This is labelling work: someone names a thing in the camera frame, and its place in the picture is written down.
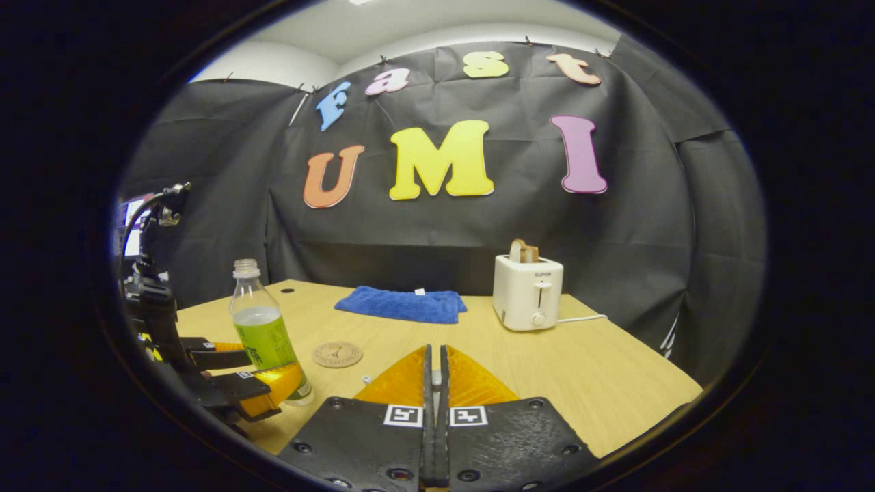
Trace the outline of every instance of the round coaster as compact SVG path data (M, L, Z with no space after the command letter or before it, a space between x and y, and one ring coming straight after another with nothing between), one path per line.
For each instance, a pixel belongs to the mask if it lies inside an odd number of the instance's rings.
M313 361L327 368L345 368L361 360L361 349L348 341L329 341L313 350Z

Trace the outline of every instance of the letter m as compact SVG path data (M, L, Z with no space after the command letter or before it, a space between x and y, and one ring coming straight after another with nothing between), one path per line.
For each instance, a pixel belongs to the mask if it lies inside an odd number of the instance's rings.
M446 192L453 196L490 194L495 186L487 178L483 160L483 134L489 123L481 120L458 122L447 132L440 149L421 128L397 131L391 142L398 146L398 167L395 185L388 191L392 200L412 200L419 196L420 187L413 182L413 171L431 196L438 194L447 171L452 177Z

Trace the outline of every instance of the computer screen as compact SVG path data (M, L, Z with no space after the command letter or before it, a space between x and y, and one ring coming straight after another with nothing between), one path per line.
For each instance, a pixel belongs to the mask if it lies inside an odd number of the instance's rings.
M118 232L118 241L115 245L115 253L119 254L122 251L122 243L124 241L124 230L133 218L137 209L143 205L143 202L154 196L154 193L140 195L119 205L118 222L116 230ZM128 236L128 245L124 249L126 257L135 257L140 254L140 227L143 225L143 220L149 216L149 212L143 212L136 220L134 227L130 230Z

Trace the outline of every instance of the ceiling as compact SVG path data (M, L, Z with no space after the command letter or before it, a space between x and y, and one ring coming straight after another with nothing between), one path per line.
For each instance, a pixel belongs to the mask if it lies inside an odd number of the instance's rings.
M556 0L323 0L253 36L297 46L338 64L423 32L482 23L547 25L616 41L612 27Z

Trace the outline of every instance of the pink letter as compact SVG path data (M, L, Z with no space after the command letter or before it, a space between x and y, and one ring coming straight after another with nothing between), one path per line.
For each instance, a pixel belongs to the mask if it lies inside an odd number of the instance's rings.
M407 87L407 76L410 75L410 70L407 68L396 68L388 70L374 77L373 84L367 86L365 94L378 95L384 92L395 92Z
M599 77L584 72L584 69L581 67L589 66L585 61L575 60L569 54L551 54L547 57L547 60L555 61L556 64L559 65L559 69L562 70L562 73L573 81L578 81L582 84L589 84L591 86L597 86L601 82Z
M569 193L604 193L607 181L599 174L596 152L592 148L592 131L596 125L577 116L553 116L549 120L562 132L568 174L562 187Z

